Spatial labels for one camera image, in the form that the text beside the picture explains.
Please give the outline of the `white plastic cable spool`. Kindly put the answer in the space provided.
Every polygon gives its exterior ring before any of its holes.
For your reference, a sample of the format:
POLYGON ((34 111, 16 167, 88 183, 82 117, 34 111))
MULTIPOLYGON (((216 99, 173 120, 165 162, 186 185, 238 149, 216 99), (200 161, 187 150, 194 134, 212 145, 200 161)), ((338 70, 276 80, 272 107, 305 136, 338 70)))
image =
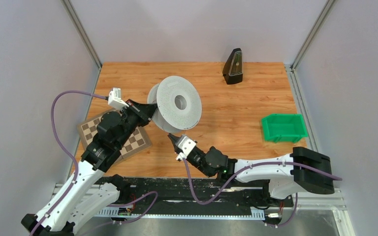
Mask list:
POLYGON ((157 104, 153 121, 167 133, 192 129, 201 119, 200 95, 191 82, 180 76, 168 76, 154 85, 147 102, 157 104))

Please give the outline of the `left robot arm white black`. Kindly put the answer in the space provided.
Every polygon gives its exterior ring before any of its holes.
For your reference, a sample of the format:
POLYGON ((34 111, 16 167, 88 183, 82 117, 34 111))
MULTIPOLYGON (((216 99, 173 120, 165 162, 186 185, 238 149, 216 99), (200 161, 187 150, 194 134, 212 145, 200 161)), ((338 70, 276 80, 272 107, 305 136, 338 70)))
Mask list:
POLYGON ((105 113, 97 133, 87 145, 74 173, 51 201, 36 214, 26 214, 21 224, 31 236, 73 236, 100 210, 131 197, 129 183, 114 175, 102 189, 90 197, 85 194, 121 156, 121 149, 136 128, 149 124, 158 106, 131 99, 119 112, 105 113))

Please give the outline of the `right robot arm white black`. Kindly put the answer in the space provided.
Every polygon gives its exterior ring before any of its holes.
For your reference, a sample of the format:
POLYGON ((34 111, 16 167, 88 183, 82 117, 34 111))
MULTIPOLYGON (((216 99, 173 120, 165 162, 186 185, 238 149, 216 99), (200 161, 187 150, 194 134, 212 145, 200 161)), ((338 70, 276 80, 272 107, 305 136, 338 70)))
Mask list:
POLYGON ((187 135, 169 133, 167 137, 177 161, 182 161, 186 168, 192 165, 207 177, 224 180, 225 186, 234 180, 240 183, 267 180, 268 187, 261 192, 267 205, 300 192, 330 195, 334 193, 333 182, 342 180, 332 174, 328 156, 306 147, 294 147, 291 153, 279 157, 246 160, 229 158, 214 146, 204 152, 187 135))

